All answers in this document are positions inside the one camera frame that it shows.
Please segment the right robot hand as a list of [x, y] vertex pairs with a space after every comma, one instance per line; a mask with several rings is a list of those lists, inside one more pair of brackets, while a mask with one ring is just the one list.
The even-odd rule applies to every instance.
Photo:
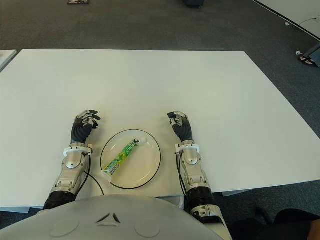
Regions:
[[185, 113], [181, 111], [173, 111], [167, 113], [167, 116], [174, 133], [177, 135], [181, 142], [194, 142], [191, 124], [189, 122], [188, 116]]

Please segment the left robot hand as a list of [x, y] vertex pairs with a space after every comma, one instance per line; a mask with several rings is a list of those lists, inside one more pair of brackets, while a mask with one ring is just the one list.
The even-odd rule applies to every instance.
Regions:
[[75, 117], [71, 129], [71, 144], [86, 142], [92, 130], [99, 126], [97, 121], [101, 118], [98, 113], [96, 110], [85, 110]]

